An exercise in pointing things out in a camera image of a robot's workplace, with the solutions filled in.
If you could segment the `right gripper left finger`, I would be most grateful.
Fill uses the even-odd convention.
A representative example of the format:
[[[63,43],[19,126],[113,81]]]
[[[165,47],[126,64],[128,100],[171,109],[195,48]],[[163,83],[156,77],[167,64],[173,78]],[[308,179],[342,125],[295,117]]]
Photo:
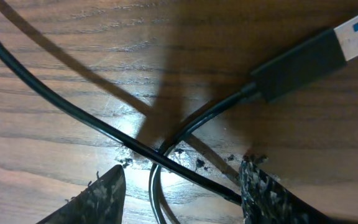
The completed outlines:
[[[126,178],[122,165],[97,176],[79,195],[41,221],[44,224],[115,224],[122,222]]]

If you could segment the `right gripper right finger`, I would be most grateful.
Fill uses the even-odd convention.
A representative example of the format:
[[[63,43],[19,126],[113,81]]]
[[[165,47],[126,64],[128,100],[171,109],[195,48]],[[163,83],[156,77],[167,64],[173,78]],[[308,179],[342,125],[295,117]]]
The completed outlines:
[[[259,165],[267,156],[245,155],[239,168],[244,224],[324,224],[333,220],[288,191]]]

